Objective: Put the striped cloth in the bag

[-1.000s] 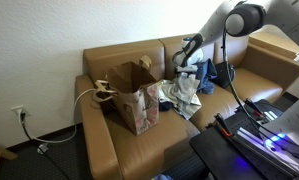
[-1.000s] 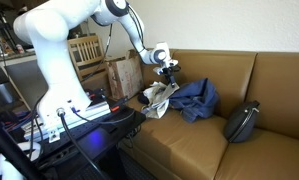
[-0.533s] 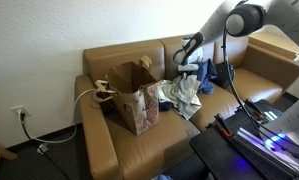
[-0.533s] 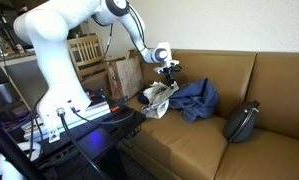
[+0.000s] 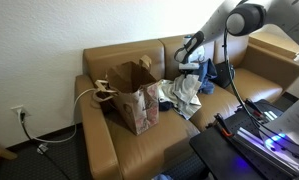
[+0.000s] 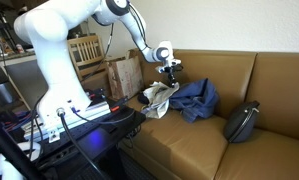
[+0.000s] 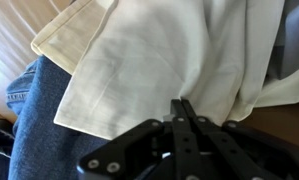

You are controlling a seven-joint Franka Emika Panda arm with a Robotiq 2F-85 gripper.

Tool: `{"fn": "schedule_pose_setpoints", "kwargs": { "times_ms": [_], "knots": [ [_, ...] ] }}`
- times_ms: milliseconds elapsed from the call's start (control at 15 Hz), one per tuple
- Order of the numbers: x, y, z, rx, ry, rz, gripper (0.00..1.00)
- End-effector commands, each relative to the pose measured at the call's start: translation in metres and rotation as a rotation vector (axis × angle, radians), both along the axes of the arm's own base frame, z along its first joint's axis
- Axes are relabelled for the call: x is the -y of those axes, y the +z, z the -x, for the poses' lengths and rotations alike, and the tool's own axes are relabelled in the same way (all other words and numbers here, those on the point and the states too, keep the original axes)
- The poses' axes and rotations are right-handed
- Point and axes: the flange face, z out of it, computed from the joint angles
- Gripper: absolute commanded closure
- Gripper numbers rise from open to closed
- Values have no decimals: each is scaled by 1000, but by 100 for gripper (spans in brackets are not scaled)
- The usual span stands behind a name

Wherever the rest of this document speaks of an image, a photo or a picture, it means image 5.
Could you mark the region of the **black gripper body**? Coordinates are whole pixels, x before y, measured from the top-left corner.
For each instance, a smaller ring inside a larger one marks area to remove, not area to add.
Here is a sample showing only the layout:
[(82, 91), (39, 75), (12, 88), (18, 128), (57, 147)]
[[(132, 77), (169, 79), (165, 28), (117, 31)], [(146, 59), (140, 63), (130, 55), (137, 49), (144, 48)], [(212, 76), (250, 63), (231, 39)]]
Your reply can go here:
[(197, 70), (200, 64), (205, 61), (205, 48), (203, 45), (190, 53), (187, 59), (181, 59), (179, 57), (179, 54), (184, 51), (184, 46), (190, 39), (191, 35), (184, 36), (181, 42), (181, 47), (174, 54), (174, 59), (178, 62), (178, 68), (180, 70)]

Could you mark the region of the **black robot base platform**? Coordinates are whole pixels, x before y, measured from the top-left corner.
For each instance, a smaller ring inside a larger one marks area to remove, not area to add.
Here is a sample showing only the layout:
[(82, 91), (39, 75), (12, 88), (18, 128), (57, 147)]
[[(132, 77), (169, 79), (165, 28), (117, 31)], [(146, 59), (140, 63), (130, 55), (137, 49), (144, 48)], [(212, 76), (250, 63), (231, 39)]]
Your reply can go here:
[(299, 165), (275, 155), (262, 139), (265, 124), (285, 111), (265, 100), (255, 104), (265, 117), (247, 106), (224, 119), (232, 137), (225, 137), (218, 123), (193, 137), (191, 147), (216, 180), (299, 180)]

